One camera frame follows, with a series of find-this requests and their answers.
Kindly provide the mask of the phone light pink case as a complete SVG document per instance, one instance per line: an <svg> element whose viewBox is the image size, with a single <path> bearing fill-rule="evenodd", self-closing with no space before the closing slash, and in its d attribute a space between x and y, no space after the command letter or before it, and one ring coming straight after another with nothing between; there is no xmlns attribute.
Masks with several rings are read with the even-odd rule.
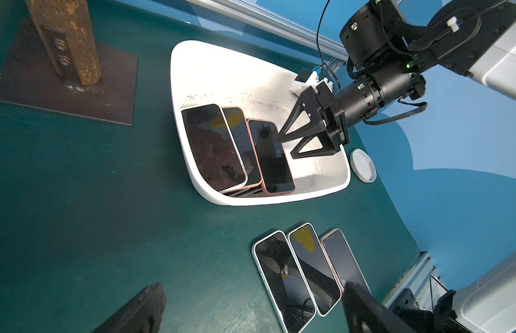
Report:
<svg viewBox="0 0 516 333"><path fill-rule="evenodd" d="M287 237L317 306L317 315L326 317L342 294L316 230L310 223L304 223Z"/></svg>

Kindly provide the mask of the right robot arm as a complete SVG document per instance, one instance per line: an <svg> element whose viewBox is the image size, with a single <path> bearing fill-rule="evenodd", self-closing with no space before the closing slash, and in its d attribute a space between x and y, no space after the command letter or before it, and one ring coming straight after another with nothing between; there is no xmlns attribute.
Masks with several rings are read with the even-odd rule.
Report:
<svg viewBox="0 0 516 333"><path fill-rule="evenodd" d="M296 141L292 157L333 155L350 142L349 129L378 124L377 112L392 102L410 105L399 121L424 112L424 72L440 65L483 80L516 100L516 79L500 80L513 60L495 60L516 46L516 4L451 1L426 26L406 22L392 1L369 1L343 26L340 41L352 82L333 93L323 81L302 87L280 142ZM516 329L516 251L459 290L446 292L432 310L387 309L358 284L345 286L350 332L512 332Z"/></svg>

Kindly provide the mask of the phone white case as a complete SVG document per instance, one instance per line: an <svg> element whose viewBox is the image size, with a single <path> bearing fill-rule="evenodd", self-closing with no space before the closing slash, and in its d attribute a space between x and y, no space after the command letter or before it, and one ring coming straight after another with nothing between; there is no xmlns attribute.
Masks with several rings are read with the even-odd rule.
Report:
<svg viewBox="0 0 516 333"><path fill-rule="evenodd" d="M284 332L302 332L316 306L286 234L276 230L256 241L251 254Z"/></svg>

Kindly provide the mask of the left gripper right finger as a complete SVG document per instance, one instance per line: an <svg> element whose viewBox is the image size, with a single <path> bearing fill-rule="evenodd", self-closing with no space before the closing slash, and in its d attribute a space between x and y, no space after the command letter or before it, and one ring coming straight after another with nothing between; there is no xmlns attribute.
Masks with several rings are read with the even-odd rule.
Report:
<svg viewBox="0 0 516 333"><path fill-rule="evenodd" d="M346 282L342 303L349 332L411 332L398 316L355 282Z"/></svg>

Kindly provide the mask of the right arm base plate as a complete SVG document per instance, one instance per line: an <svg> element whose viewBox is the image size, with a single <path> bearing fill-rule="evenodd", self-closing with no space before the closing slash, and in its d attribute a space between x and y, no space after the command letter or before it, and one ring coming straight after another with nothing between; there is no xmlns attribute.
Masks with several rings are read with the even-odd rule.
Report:
<svg viewBox="0 0 516 333"><path fill-rule="evenodd" d="M433 313L420 308L410 289L402 290L390 310L415 332L433 333L435 331Z"/></svg>

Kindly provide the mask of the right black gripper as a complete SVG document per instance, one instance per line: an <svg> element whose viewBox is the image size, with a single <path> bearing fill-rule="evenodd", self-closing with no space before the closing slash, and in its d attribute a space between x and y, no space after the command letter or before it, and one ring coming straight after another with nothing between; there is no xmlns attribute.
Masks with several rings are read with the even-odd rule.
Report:
<svg viewBox="0 0 516 333"><path fill-rule="evenodd" d="M309 123L291 130L303 113ZM341 144L348 145L351 141L345 112L324 80L300 94L278 134L282 144L297 139L301 140L291 151L295 160L335 155Z"/></svg>

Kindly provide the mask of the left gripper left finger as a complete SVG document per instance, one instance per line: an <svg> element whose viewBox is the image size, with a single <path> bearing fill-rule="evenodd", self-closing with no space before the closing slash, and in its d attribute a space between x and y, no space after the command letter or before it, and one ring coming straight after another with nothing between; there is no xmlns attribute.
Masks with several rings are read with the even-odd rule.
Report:
<svg viewBox="0 0 516 333"><path fill-rule="evenodd" d="M93 333L159 332L165 307L166 294L162 284L148 285Z"/></svg>

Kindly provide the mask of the white plastic storage box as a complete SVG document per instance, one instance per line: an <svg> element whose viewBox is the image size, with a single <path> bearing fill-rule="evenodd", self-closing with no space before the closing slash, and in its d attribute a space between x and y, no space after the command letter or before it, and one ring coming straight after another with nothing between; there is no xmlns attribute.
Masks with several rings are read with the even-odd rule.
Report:
<svg viewBox="0 0 516 333"><path fill-rule="evenodd" d="M197 168L182 110L207 104L238 107L247 118L273 122L281 128L297 101L289 90L296 76L262 59L201 41L186 40L174 47L171 96L175 124L189 177L204 199L216 205L274 205L326 196L349 186L352 172L345 150L296 160L288 155L295 190L279 196L226 196L210 187Z"/></svg>

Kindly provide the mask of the phone beige case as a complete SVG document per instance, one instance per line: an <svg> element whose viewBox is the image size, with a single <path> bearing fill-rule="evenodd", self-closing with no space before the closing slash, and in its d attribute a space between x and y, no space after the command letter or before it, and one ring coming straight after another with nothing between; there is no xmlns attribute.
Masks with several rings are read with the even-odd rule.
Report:
<svg viewBox="0 0 516 333"><path fill-rule="evenodd" d="M320 243L343 293L347 282L360 284L371 293L370 287L343 232L334 228L320 237Z"/></svg>

